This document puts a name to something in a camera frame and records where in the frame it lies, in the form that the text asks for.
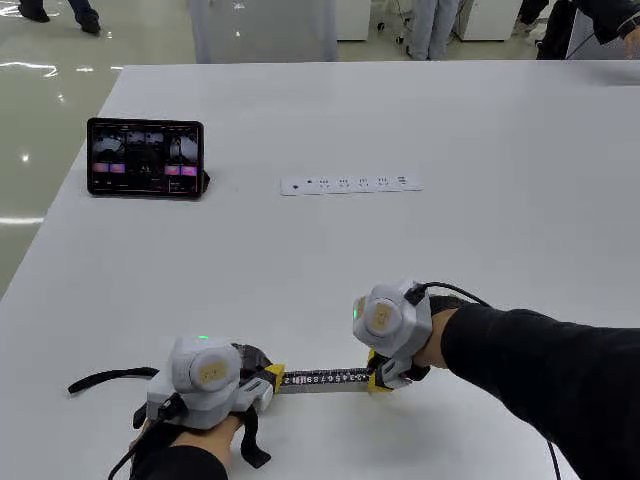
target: black jacket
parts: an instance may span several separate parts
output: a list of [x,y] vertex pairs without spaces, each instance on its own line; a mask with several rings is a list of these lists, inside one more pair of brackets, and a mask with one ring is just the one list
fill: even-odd
[[574,0],[574,2],[585,15],[591,17],[596,37],[602,44],[616,38],[622,24],[640,13],[639,0]]
[[[558,445],[581,479],[640,479],[640,329],[469,304],[449,320],[442,353],[453,373]],[[195,447],[161,449],[134,471],[138,480],[227,478]]]

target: tablet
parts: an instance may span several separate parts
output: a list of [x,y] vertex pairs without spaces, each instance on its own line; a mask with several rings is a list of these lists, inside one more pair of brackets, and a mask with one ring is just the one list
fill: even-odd
[[208,183],[203,155],[200,122],[87,122],[87,188],[93,195],[199,198]]

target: shoe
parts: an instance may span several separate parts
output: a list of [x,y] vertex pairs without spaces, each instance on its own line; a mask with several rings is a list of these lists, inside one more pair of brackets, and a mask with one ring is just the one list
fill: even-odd
[[100,35],[100,23],[98,22],[97,15],[87,15],[80,21],[80,28],[83,32],[86,32],[90,35],[95,35],[96,37]]
[[47,23],[51,21],[47,12],[44,11],[44,8],[33,8],[21,3],[18,5],[18,11],[24,18],[34,22]]

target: table surface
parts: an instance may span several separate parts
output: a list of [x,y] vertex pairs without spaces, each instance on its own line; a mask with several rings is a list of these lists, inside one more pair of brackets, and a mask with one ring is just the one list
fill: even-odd
[[[405,277],[637,326],[640,64],[130,67],[101,115],[205,124],[197,203],[91,198],[71,168],[0,304],[0,477],[101,479],[180,334],[294,369],[359,366],[353,299]],[[281,197],[290,175],[415,173],[413,193]],[[448,372],[391,395],[276,398],[234,478],[544,479],[543,439]],[[564,478],[575,478],[563,463]]]

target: floor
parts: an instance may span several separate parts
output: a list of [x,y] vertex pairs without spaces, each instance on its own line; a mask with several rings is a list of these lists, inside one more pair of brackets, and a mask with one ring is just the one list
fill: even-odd
[[[45,0],[51,17],[20,17],[18,0],[0,0],[0,296],[46,215],[122,65],[193,63],[187,0],[93,0],[103,35],[82,33],[66,1]],[[344,42],[342,61],[405,60],[393,32]],[[534,58],[522,37],[507,42],[452,40],[449,59]]]

